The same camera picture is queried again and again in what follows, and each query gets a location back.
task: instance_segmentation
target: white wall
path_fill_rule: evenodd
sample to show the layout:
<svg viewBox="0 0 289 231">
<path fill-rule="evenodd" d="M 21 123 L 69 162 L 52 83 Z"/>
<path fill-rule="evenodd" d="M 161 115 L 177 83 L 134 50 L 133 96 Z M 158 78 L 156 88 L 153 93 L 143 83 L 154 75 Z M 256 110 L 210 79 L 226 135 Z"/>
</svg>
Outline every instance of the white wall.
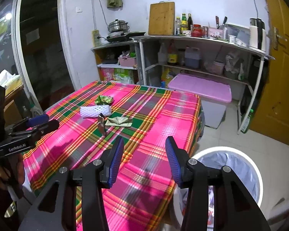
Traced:
<svg viewBox="0 0 289 231">
<path fill-rule="evenodd" d="M 150 4 L 166 0 L 123 0 L 123 8 L 107 9 L 106 0 L 101 0 L 107 23 L 115 19 L 129 23 L 130 31 L 148 31 Z M 175 2 L 176 16 L 191 13 L 193 22 L 201 25 L 215 25 L 215 16 L 220 24 L 224 16 L 228 22 L 249 25 L 249 18 L 256 17 L 253 0 L 172 0 Z M 108 30 L 102 16 L 98 0 L 94 0 L 97 29 L 101 36 L 107 36 Z M 268 29 L 268 14 L 265 0 L 256 0 L 259 18 Z M 82 9 L 76 13 L 76 6 Z M 91 31 L 94 29 L 91 0 L 66 0 L 68 34 L 71 43 L 73 67 L 78 73 L 82 86 L 98 79 L 93 53 Z"/>
</svg>

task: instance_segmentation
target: cutting board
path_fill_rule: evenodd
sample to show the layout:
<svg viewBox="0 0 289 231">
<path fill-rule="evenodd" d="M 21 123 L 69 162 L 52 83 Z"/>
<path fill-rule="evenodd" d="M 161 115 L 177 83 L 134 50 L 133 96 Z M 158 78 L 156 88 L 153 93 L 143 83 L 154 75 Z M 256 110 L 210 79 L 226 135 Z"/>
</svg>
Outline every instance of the cutting board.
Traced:
<svg viewBox="0 0 289 231">
<path fill-rule="evenodd" d="M 149 35 L 173 35 L 174 2 L 160 2 L 150 5 Z"/>
</svg>

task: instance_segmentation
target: wooden door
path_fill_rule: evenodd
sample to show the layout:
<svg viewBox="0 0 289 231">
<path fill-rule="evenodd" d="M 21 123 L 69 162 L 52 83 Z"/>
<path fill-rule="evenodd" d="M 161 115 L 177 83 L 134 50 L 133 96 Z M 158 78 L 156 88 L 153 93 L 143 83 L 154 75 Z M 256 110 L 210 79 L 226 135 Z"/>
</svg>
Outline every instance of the wooden door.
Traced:
<svg viewBox="0 0 289 231">
<path fill-rule="evenodd" d="M 268 81 L 250 129 L 289 145 L 289 8 L 284 0 L 266 0 L 270 29 L 278 29 L 278 49 L 270 44 L 275 60 L 269 63 Z"/>
</svg>

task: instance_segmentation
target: human hand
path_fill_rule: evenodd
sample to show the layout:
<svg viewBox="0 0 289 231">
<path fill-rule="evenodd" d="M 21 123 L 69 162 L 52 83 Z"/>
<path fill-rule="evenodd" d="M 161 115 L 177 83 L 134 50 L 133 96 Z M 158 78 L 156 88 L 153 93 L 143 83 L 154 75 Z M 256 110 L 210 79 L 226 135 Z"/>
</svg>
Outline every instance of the human hand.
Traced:
<svg viewBox="0 0 289 231">
<path fill-rule="evenodd" d="M 24 162 L 22 158 L 22 154 L 16 154 L 18 157 L 18 163 L 17 163 L 17 178 L 18 183 L 22 185 L 25 182 L 25 168 L 24 168 Z M 7 186 L 2 182 L 1 179 L 7 180 L 8 176 L 5 173 L 5 170 L 0 166 L 0 188 L 6 190 Z"/>
</svg>

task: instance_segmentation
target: white kettle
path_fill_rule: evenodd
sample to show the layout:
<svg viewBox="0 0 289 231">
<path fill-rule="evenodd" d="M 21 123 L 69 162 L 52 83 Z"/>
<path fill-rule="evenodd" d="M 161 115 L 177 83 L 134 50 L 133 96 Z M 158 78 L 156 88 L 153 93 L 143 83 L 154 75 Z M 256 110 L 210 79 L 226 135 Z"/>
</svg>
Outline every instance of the white kettle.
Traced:
<svg viewBox="0 0 289 231">
<path fill-rule="evenodd" d="M 251 18 L 249 30 L 249 47 L 265 53 L 267 35 L 264 28 L 264 22 L 260 18 Z"/>
</svg>

